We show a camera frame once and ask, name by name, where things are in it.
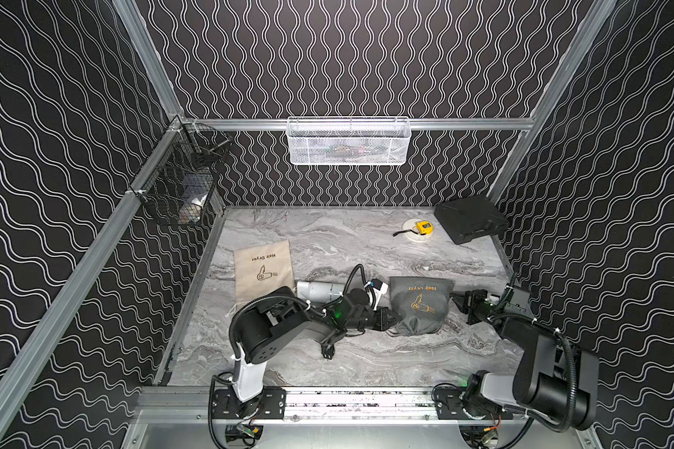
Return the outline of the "dark grey hair dryer bag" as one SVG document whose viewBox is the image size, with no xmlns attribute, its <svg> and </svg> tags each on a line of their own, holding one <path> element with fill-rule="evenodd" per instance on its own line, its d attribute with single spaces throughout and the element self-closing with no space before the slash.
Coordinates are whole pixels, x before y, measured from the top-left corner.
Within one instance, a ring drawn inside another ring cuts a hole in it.
<svg viewBox="0 0 674 449">
<path fill-rule="evenodd" d="M 389 334 L 412 337 L 440 331 L 449 314 L 453 287 L 452 280 L 442 278 L 391 277 L 389 302 L 401 320 Z"/>
</svg>

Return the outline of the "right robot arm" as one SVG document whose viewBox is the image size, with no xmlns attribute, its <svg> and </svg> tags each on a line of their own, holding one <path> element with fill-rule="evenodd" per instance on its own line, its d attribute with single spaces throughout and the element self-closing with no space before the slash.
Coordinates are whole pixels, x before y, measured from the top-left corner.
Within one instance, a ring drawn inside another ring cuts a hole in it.
<svg viewBox="0 0 674 449">
<path fill-rule="evenodd" d="M 565 333 L 537 321 L 531 293 L 513 284 L 500 295 L 486 290 L 453 293 L 452 301 L 468 325 L 488 324 L 522 349 L 516 372 L 481 370 L 470 376 L 462 407 L 473 417 L 524 412 L 555 432 L 587 430 L 595 422 L 599 359 L 569 342 Z"/>
</svg>

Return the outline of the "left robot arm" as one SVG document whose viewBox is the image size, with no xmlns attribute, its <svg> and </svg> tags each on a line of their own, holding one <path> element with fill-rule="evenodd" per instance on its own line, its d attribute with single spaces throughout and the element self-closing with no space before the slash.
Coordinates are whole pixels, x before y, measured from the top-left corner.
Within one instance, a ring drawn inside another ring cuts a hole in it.
<svg viewBox="0 0 674 449">
<path fill-rule="evenodd" d="M 402 317 L 379 303 L 387 286 L 369 281 L 358 264 L 342 293 L 325 304 L 301 299 L 286 286 L 247 303 L 234 314 L 228 329 L 234 353 L 230 387 L 237 399 L 247 403 L 260 397 L 267 362 L 301 336 L 315 340 L 322 357 L 331 360 L 337 342 L 395 327 Z"/>
</svg>

